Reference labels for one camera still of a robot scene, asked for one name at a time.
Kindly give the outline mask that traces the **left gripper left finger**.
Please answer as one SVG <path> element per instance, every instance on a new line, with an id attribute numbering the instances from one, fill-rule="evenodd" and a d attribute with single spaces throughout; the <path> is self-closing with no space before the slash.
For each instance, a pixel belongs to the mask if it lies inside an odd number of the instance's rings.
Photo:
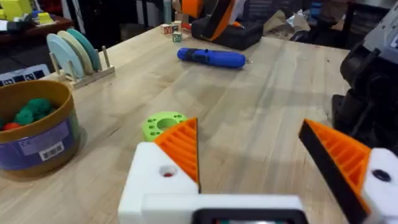
<path id="1" fill-rule="evenodd" d="M 191 222 L 183 200 L 201 190 L 197 138 L 193 117 L 137 145 L 118 207 L 120 223 Z"/>

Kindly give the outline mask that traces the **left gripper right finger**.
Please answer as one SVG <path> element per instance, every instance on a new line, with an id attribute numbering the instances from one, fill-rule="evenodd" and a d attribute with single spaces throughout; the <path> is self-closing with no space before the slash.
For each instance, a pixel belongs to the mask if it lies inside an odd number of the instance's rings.
<path id="1" fill-rule="evenodd" d="M 397 156 L 305 119 L 298 138 L 349 223 L 397 223 Z"/>

